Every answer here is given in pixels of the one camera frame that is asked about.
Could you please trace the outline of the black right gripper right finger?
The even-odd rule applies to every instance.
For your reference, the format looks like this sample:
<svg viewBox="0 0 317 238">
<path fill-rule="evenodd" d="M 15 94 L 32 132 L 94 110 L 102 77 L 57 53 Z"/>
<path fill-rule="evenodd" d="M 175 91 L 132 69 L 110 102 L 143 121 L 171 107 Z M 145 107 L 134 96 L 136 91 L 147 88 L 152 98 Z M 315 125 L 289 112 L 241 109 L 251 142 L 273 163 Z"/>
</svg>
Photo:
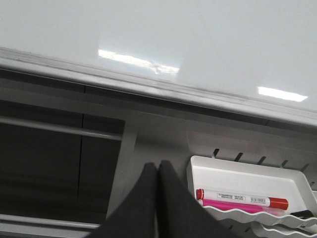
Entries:
<svg viewBox="0 0 317 238">
<path fill-rule="evenodd" d="M 158 169 L 157 220 L 160 238 L 229 238 L 230 230 L 193 198 L 171 162 Z"/>
</svg>

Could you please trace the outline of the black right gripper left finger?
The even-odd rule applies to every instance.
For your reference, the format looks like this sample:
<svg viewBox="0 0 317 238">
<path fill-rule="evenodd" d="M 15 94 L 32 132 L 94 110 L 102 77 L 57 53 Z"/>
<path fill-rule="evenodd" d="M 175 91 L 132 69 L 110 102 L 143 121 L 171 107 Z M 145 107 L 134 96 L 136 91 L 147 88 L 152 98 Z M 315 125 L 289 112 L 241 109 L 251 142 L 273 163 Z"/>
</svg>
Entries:
<svg viewBox="0 0 317 238">
<path fill-rule="evenodd" d="M 146 163 L 126 198 L 89 237 L 153 238 L 156 196 L 157 169 L 154 163 Z"/>
</svg>

